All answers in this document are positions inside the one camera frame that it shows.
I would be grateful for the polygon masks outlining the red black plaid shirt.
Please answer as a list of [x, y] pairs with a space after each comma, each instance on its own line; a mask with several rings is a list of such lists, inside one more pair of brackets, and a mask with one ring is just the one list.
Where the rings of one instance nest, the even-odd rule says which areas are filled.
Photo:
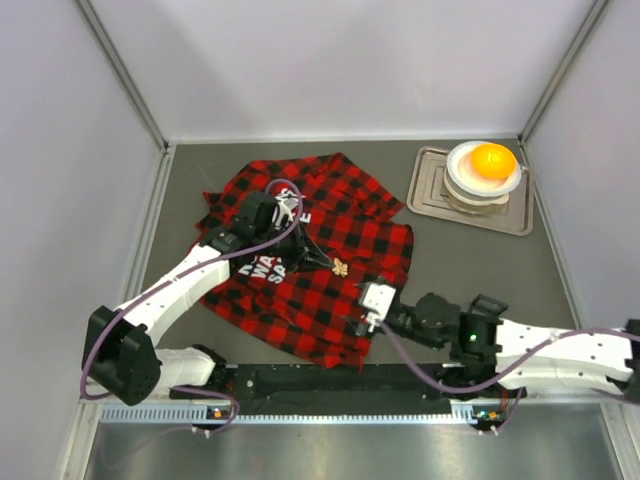
[[272, 180], [286, 178], [303, 197], [301, 223], [333, 260], [349, 266], [342, 278], [330, 270], [291, 273], [277, 257], [257, 254], [202, 304], [239, 329], [321, 367], [359, 369], [369, 336], [355, 336], [344, 317], [359, 317], [360, 285], [382, 280], [402, 290], [408, 280], [414, 235], [394, 222], [403, 203], [342, 153], [290, 160], [257, 160], [220, 192], [204, 195], [208, 214], [201, 234], [228, 225], [241, 201]]

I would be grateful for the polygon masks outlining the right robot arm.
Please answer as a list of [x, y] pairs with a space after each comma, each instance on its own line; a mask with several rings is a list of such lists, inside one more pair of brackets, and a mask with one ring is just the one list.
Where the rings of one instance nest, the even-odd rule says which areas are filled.
[[639, 401], [639, 323], [624, 328], [558, 329], [504, 318], [505, 304], [479, 295], [468, 309], [434, 293], [405, 305], [389, 285], [367, 283], [349, 320], [361, 337], [385, 334], [447, 348], [452, 365], [427, 372], [404, 349], [412, 373], [443, 396], [457, 399], [542, 389], [589, 390], [622, 402]]

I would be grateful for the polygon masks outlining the gold leaf brooch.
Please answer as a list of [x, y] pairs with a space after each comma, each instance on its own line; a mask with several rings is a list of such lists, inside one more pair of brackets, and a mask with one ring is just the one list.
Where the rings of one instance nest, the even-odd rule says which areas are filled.
[[335, 258], [332, 272], [337, 276], [345, 278], [348, 276], [349, 266], [338, 258]]

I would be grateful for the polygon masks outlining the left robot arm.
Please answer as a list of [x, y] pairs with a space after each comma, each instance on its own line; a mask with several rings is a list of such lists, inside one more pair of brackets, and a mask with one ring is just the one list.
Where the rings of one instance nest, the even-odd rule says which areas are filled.
[[334, 262], [302, 225], [239, 236], [224, 227], [206, 234], [171, 271], [124, 304], [90, 316], [82, 359], [81, 394], [90, 383], [132, 406], [176, 387], [203, 387], [224, 365], [212, 350], [160, 349], [170, 327], [206, 293], [225, 284], [255, 255], [278, 257], [289, 271], [332, 269]]

